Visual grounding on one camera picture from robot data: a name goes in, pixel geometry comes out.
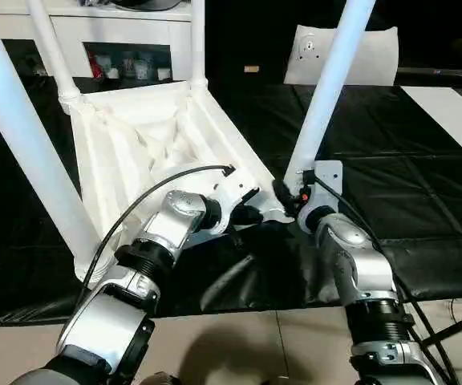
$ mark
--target white shelf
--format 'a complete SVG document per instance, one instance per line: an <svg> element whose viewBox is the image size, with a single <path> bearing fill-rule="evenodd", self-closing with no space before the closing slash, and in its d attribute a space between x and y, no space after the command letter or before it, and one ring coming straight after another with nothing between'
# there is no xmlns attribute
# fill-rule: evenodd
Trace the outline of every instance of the white shelf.
<svg viewBox="0 0 462 385"><path fill-rule="evenodd" d="M78 0L43 0L50 16L78 16L89 18L135 18L189 22L191 6L183 1L171 10L137 12L121 10L110 4L103 7L79 6ZM0 14L30 14L25 0L0 0Z"/></svg>

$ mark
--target floor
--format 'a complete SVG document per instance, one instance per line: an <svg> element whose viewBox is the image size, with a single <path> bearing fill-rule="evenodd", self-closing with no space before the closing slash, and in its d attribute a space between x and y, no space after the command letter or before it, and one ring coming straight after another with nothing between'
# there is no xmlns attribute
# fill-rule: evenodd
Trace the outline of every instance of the floor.
<svg viewBox="0 0 462 385"><path fill-rule="evenodd" d="M450 301L423 302L436 329L452 323ZM462 302L454 304L462 318ZM41 367L61 326L0 329L0 384ZM165 371L191 384L260 384L289 376L297 383L354 384L351 341L340 308L216 314L156 320L150 349L136 376ZM445 343L462 384L462 335Z"/></svg>

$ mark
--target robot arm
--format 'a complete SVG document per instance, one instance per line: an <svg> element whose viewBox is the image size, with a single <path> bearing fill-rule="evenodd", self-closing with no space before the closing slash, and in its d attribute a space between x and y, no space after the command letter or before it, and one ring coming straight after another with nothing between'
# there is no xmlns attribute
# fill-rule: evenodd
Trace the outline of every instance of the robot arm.
<svg viewBox="0 0 462 385"><path fill-rule="evenodd" d="M257 191L253 179L237 170L208 198L169 192L160 211L132 244L117 249L117 265L107 271L63 328L57 355L44 368L12 384L131 383L154 331L149 318L184 243L200 230L224 232L232 211Z"/></svg>
<svg viewBox="0 0 462 385"><path fill-rule="evenodd" d="M312 192L319 189L311 186ZM298 223L315 235L321 257L332 261L353 341L351 364L359 373L357 385L442 385L418 343L409 338L414 321L399 302L388 260L363 229L336 213L328 201L322 205L310 197L299 210Z"/></svg>

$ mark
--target table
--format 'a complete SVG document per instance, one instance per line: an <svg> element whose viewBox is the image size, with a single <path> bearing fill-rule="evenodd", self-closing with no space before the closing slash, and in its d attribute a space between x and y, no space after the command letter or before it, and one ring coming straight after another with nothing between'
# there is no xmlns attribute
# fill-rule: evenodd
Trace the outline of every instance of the table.
<svg viewBox="0 0 462 385"><path fill-rule="evenodd" d="M79 86L101 87L87 79ZM27 88L77 180L70 120L54 84ZM210 89L282 177L313 88ZM462 147L418 103L398 87L346 87L319 156L343 162L344 197L371 223L419 300L462 297ZM0 138L0 326L63 322L78 290L67 247ZM313 241L295 224L265 223L186 250L159 316L336 304Z"/></svg>

